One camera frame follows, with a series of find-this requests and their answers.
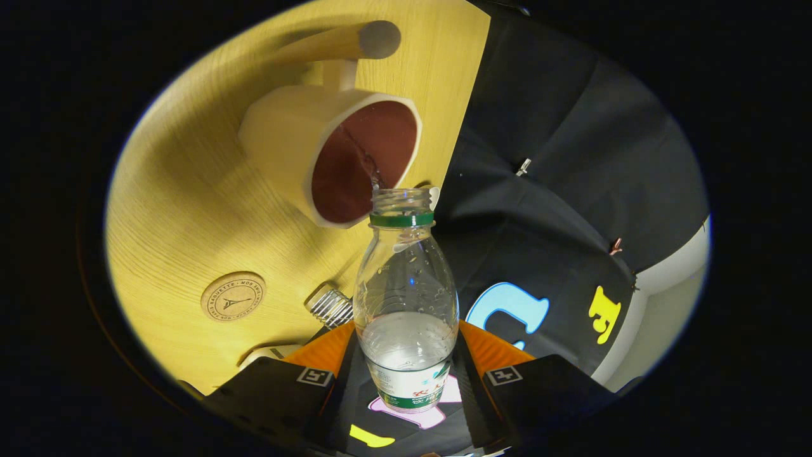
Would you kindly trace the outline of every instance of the yellow letter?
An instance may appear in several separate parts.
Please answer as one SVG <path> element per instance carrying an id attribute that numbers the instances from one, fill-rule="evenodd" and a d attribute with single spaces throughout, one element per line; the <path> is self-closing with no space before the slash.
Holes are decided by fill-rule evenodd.
<path id="1" fill-rule="evenodd" d="M 603 344 L 609 339 L 612 329 L 615 327 L 615 321 L 620 316 L 620 303 L 614 304 L 606 295 L 603 294 L 603 287 L 598 286 L 595 290 L 595 296 L 592 298 L 592 305 L 590 306 L 590 317 L 599 315 L 592 323 L 592 328 L 596 332 L 601 333 L 598 337 L 598 344 Z"/>
<path id="2" fill-rule="evenodd" d="M 350 425 L 350 436 L 365 442 L 369 447 L 384 447 L 395 442 L 394 438 L 379 437 L 355 425 Z"/>

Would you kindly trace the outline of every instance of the pink print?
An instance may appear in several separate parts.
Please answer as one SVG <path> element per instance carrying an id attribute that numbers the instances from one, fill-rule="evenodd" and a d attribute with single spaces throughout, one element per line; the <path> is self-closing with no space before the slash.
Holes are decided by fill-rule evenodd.
<path id="1" fill-rule="evenodd" d="M 460 384 L 457 382 L 456 377 L 449 376 L 446 379 L 446 386 L 443 389 L 443 394 L 440 395 L 439 399 L 440 403 L 460 403 L 462 402 L 462 398 L 460 396 Z M 369 409 L 372 411 L 380 411 L 385 412 L 390 416 L 398 417 L 403 420 L 407 420 L 413 424 L 417 424 L 421 429 L 430 429 L 435 425 L 443 422 L 446 419 L 446 415 L 440 411 L 440 408 L 433 407 L 428 411 L 419 412 L 417 414 L 405 414 L 397 411 L 392 411 L 391 409 L 387 408 L 386 404 L 384 404 L 383 400 L 380 397 L 376 397 L 372 403 L 369 404 Z"/>

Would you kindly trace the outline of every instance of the white wall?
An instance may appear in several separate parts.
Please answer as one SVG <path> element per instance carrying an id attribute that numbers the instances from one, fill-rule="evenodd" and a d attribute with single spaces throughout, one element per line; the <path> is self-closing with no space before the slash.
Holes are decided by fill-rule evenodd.
<path id="1" fill-rule="evenodd" d="M 637 336 L 626 357 L 604 386 L 616 392 L 633 378 L 645 375 L 665 355 L 688 323 L 702 292 L 706 266 L 681 283 L 649 296 Z"/>
<path id="2" fill-rule="evenodd" d="M 617 391 L 654 366 L 685 326 L 687 317 L 682 316 L 689 316 L 696 304 L 710 252 L 708 217 L 680 249 L 637 274 L 639 290 L 632 295 L 623 326 L 592 379 Z"/>

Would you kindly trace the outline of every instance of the metal clip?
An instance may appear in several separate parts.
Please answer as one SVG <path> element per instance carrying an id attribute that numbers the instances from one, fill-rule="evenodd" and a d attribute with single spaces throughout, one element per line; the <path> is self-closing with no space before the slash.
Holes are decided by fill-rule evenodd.
<path id="1" fill-rule="evenodd" d="M 519 167 L 519 171 L 516 172 L 516 176 L 522 176 L 527 174 L 527 167 L 530 165 L 531 160 L 525 159 L 525 161 Z"/>

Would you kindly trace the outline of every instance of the bottle neck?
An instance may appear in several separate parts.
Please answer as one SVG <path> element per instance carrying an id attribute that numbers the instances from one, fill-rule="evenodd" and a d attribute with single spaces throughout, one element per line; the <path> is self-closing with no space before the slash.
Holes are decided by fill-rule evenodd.
<path id="1" fill-rule="evenodd" d="M 428 189 L 380 189 L 372 197 L 370 225 L 374 229 L 428 230 L 434 225 L 430 202 Z"/>

